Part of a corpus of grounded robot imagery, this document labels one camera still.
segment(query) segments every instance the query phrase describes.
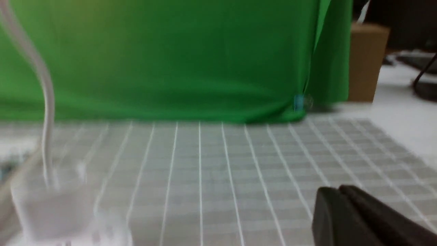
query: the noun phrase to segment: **green backdrop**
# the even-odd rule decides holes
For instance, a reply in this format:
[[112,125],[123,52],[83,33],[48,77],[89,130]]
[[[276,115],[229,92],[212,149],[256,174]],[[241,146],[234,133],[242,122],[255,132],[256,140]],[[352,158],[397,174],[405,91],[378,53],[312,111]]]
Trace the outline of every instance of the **green backdrop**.
[[[352,0],[11,0],[52,73],[57,119],[293,121],[347,98]],[[43,118],[0,31],[0,117]]]

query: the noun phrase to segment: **cutting mat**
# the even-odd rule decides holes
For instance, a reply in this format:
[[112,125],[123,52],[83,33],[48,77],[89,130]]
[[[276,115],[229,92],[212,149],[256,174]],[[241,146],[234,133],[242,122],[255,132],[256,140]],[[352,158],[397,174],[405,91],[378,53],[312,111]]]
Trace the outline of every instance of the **cutting mat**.
[[95,208],[138,246],[313,245],[320,186],[355,184],[437,232],[437,172],[367,120],[58,124],[55,161],[82,161]]

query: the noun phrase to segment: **black object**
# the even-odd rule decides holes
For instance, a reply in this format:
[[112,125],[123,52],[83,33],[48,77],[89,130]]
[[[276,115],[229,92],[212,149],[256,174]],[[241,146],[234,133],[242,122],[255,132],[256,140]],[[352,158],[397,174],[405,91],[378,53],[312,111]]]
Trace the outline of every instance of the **black object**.
[[437,235],[355,186],[317,191],[315,246],[435,246]]
[[[415,57],[415,56],[397,56],[396,60],[401,61],[409,66],[412,66],[420,71],[422,71],[432,60],[432,57]],[[437,75],[437,63],[433,63],[428,70],[427,74]]]
[[424,73],[428,71],[428,69],[433,65],[436,64],[437,60],[437,53],[434,55],[434,57],[429,61],[429,63],[425,66],[425,68],[420,71],[419,75],[416,77],[416,79],[413,82],[413,90],[419,97],[437,102],[437,82],[426,82],[426,81],[420,81],[420,78]]

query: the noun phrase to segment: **white grid lines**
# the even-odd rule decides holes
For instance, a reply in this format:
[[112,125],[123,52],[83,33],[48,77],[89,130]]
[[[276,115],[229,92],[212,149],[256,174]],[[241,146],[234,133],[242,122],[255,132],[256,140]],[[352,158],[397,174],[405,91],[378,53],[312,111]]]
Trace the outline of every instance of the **white grid lines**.
[[114,157],[114,161],[112,162],[111,169],[109,170],[108,175],[103,180],[102,186],[100,188],[100,192],[99,192],[99,194],[96,197],[96,200],[94,202],[94,213],[95,214],[97,213],[98,206],[100,204],[100,200],[102,199],[103,194],[105,193],[106,186],[108,185],[108,181],[112,177],[112,175],[114,174],[114,171],[115,171],[115,169],[117,168],[117,165],[120,162],[120,157],[121,157],[121,155],[123,154],[123,151],[126,148],[126,145],[128,143],[128,140],[129,140],[129,137],[131,135],[131,132],[132,132],[132,122],[130,122],[129,127],[126,130],[125,137],[123,138],[123,141],[122,141],[122,143],[120,145],[120,148],[118,149],[118,152],[117,152],[117,154]]
[[252,152],[253,162],[255,163],[255,166],[257,167],[258,176],[260,178],[261,185],[263,186],[263,189],[264,189],[264,195],[266,196],[267,204],[268,204],[268,206],[270,208],[270,212],[272,213],[274,222],[275,222],[276,227],[277,227],[277,232],[278,232],[278,235],[279,235],[279,239],[281,240],[282,246],[286,246],[287,244],[285,243],[284,236],[282,235],[281,226],[280,226],[279,221],[277,219],[276,212],[274,211],[272,202],[270,200],[270,196],[269,196],[269,194],[267,192],[266,183],[264,182],[263,174],[261,173],[260,166],[258,164],[258,158],[255,155],[255,150],[253,148],[252,140],[250,138],[249,132],[247,131],[246,125],[244,125],[244,133],[246,134],[246,139],[247,139],[247,142],[249,143],[250,151]]
[[147,164],[147,157],[149,155],[150,145],[152,144],[154,132],[155,132],[155,123],[153,123],[152,130],[150,131],[149,141],[147,142],[146,151],[144,152],[144,157],[141,161],[141,167],[139,169],[139,173],[138,173],[137,180],[135,183],[134,191],[132,192],[131,202],[129,203],[129,209],[126,213],[126,223],[127,224],[129,224],[129,221],[130,221],[132,209],[133,209],[133,206],[135,203],[135,198],[136,198],[137,193],[138,193],[139,184],[141,183],[142,173],[143,173],[144,167]]
[[170,194],[171,175],[173,174],[174,153],[176,152],[177,129],[178,129],[178,122],[176,122],[176,129],[174,130],[173,152],[171,154],[170,171],[168,174],[168,183],[167,183],[167,192],[165,195],[163,222],[161,225],[161,235],[160,235],[160,246],[163,245],[163,241],[164,241],[165,223],[166,223],[166,219],[167,219],[167,209],[168,209],[168,197]]
[[231,184],[232,196],[233,196],[233,199],[234,199],[234,206],[235,206],[235,213],[236,213],[236,216],[237,216],[238,231],[240,233],[240,243],[241,243],[241,246],[245,246],[246,244],[244,242],[243,230],[241,229],[240,214],[238,212],[237,197],[235,195],[234,181],[232,179],[231,164],[230,164],[230,161],[229,161],[228,145],[226,143],[225,128],[223,126],[223,122],[222,122],[222,138],[223,138],[223,145],[224,145],[224,148],[225,148],[226,162],[227,162],[227,165],[228,165],[229,182]]
[[437,232],[437,228],[426,218],[426,216],[418,209],[418,207],[404,194],[404,192],[394,184],[391,179],[385,175],[385,173],[348,137],[348,135],[337,125],[332,119],[329,119],[329,123],[340,133],[344,139],[355,148],[359,155],[393,188],[405,202],[425,221],[425,223],[434,231]]
[[317,127],[311,122],[311,120],[307,119],[308,125],[311,130],[317,135],[320,141],[325,145],[326,148],[331,152],[332,156],[337,160],[338,164],[346,171],[349,176],[357,183],[359,187],[363,187],[363,183],[361,183],[360,179],[352,172],[352,170],[344,163],[343,159],[337,154],[337,152],[332,148],[332,146],[328,143],[326,138],[320,133]]
[[100,134],[97,137],[97,139],[93,142],[93,145],[91,146],[90,150],[83,158],[83,163],[84,163],[85,167],[88,166],[88,164],[90,163],[90,161],[94,157],[97,149],[100,147],[100,145],[101,145],[103,139],[105,138],[106,134],[108,133],[108,131],[109,131],[109,123],[106,123],[105,127],[100,131]]
[[290,169],[288,168],[287,161],[285,160],[284,156],[282,155],[281,149],[279,148],[279,146],[278,146],[278,144],[276,142],[276,139],[275,139],[273,133],[270,130],[269,125],[267,125],[267,133],[269,134],[269,137],[270,137],[271,141],[273,142],[273,145],[274,145],[274,147],[276,149],[277,154],[279,155],[279,158],[281,159],[282,164],[284,165],[284,168],[285,168],[285,171],[288,174],[288,177],[290,178],[291,182],[296,187],[296,191],[298,192],[299,199],[301,200],[303,206],[305,207],[305,210],[306,210],[306,213],[308,214],[308,217],[310,219],[312,219],[311,209],[309,208],[309,205],[306,202],[305,197],[302,195],[301,188],[299,187],[299,184],[298,184],[297,180],[294,178],[293,174],[291,173]]
[[62,165],[62,162],[64,161],[64,159],[67,156],[68,152],[74,147],[75,144],[77,144],[77,142],[79,141],[80,136],[82,135],[84,130],[85,130],[85,125],[81,124],[79,129],[74,134],[73,138],[71,138],[70,140],[68,140],[64,144],[64,147],[62,148],[62,151],[61,151],[61,158],[60,158],[58,164]]
[[202,130],[199,122],[199,214],[200,214],[200,246],[203,246],[203,206],[202,206]]
[[[381,144],[375,137],[373,137],[371,134],[369,134],[367,132],[367,130],[365,128],[363,128],[357,121],[352,120],[351,123],[362,133],[364,134],[366,137],[368,137],[368,139],[370,139],[372,141],[372,143],[374,143],[379,149],[381,149],[386,155],[388,155],[392,160],[396,160],[396,157],[393,153],[391,153],[383,144]],[[407,171],[413,178],[414,180],[422,185],[423,187],[425,187],[426,189],[428,189],[432,194],[434,194],[437,197],[437,191],[430,186],[429,184],[425,183],[423,180],[421,180],[417,174],[404,162],[401,162],[401,166],[402,168]]]
[[296,142],[299,144],[299,147],[302,149],[303,153],[305,154],[305,156],[308,158],[309,162],[311,163],[312,167],[316,170],[317,174],[320,176],[320,178],[322,179],[323,183],[326,186],[330,186],[330,183],[328,181],[328,179],[325,177],[325,175],[323,174],[322,170],[320,169],[319,165],[317,165],[317,162],[314,160],[314,158],[312,157],[312,155],[310,155],[308,149],[306,148],[306,146],[303,144],[302,139],[299,137],[299,135],[296,133],[296,131],[293,129],[293,127],[291,126],[291,124],[288,124],[288,130],[290,131],[290,133],[292,134],[292,136],[295,138]]

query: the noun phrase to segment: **green screen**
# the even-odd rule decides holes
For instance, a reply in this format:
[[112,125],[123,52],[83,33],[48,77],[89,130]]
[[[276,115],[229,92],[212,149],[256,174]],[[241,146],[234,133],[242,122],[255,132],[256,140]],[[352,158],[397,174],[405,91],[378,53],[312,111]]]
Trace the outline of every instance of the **green screen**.
[[[52,73],[57,119],[299,120],[347,98],[348,0],[11,0]],[[43,119],[0,31],[0,117]]]

